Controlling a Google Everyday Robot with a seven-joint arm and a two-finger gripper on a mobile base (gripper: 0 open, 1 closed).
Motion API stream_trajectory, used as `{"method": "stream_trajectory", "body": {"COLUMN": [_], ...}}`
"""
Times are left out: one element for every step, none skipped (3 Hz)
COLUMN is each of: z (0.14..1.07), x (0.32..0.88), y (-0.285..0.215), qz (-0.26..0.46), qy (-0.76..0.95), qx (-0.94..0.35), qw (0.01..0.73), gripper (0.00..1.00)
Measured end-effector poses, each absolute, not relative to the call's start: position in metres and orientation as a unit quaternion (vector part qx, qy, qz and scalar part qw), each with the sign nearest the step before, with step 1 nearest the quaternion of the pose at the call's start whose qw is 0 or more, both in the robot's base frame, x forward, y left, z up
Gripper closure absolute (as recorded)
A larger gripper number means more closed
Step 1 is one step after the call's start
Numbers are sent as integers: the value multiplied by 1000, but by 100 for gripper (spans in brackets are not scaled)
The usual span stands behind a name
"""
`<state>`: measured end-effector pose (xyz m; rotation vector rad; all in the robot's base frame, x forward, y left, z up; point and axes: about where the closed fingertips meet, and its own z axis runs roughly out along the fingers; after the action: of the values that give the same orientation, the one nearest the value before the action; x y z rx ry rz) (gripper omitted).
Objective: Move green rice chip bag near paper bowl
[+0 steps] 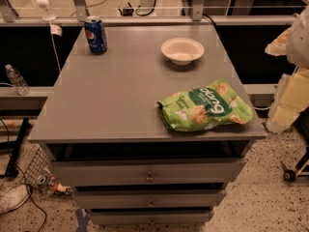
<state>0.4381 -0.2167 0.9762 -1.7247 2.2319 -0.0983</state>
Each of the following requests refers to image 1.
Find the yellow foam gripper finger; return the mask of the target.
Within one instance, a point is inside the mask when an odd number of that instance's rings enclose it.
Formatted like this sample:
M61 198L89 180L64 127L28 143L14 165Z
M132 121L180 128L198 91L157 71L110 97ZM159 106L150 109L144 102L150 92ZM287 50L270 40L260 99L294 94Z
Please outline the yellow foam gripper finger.
M275 40L267 45L265 53L272 56L284 56L287 54L287 45L291 28L283 31Z
M275 133L287 130L308 106L309 70L299 69L292 75L283 74L270 106L267 129Z

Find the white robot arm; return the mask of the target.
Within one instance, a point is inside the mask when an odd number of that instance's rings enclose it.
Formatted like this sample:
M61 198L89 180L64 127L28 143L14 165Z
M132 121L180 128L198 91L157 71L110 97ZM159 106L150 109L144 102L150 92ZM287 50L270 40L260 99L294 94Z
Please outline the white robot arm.
M267 45L265 53L285 55L295 65L291 75L283 74L279 80L268 113L267 129L281 132L309 106L309 6L295 16L290 28Z

